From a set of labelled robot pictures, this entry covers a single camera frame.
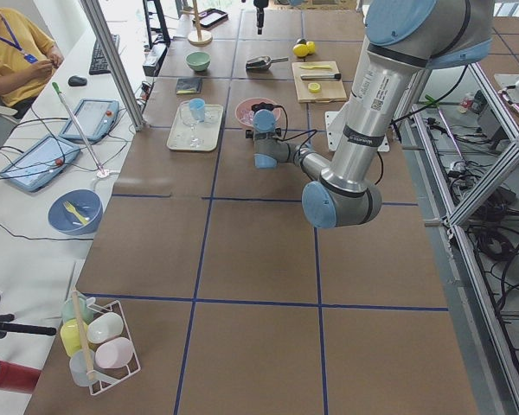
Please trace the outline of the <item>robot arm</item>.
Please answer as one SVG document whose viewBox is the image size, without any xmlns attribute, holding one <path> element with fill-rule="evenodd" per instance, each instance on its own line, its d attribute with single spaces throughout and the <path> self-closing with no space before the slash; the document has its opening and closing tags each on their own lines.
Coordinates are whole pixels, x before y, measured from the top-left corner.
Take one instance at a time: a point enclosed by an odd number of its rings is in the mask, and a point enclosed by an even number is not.
<svg viewBox="0 0 519 415">
<path fill-rule="evenodd" d="M 293 163 L 310 177 L 301 201 L 314 227 L 371 221 L 381 193 L 366 174 L 412 77 L 482 60 L 490 52 L 493 11 L 492 1 L 373 1 L 333 157 L 278 139 L 274 114 L 258 105 L 249 134 L 256 168 Z"/>
<path fill-rule="evenodd" d="M 282 5 L 287 6 L 299 6 L 304 3 L 304 0 L 284 0 L 279 1 Z M 253 1 L 253 7 L 256 10 L 256 27 L 257 27 L 257 34 L 262 35 L 263 34 L 263 28 L 265 24 L 265 9 L 269 6 L 270 1 L 269 0 L 254 0 Z"/>
</svg>

